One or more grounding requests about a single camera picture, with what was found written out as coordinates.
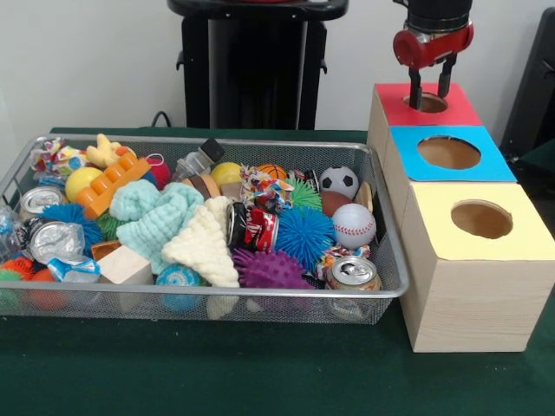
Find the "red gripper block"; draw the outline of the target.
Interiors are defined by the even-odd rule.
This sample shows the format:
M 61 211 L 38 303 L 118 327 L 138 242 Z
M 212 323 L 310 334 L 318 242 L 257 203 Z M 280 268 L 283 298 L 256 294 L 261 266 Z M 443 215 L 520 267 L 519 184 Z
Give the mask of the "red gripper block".
M 457 61 L 457 55 L 467 49 L 473 40 L 474 27 L 466 27 L 452 32 L 426 34 L 415 29 L 399 31 L 393 40 L 393 50 L 397 61 L 408 67 L 410 93 L 408 104 L 411 108 L 421 108 L 421 74 L 420 70 L 442 62 L 438 80 L 437 95 L 446 98 L 451 83 L 451 75 Z

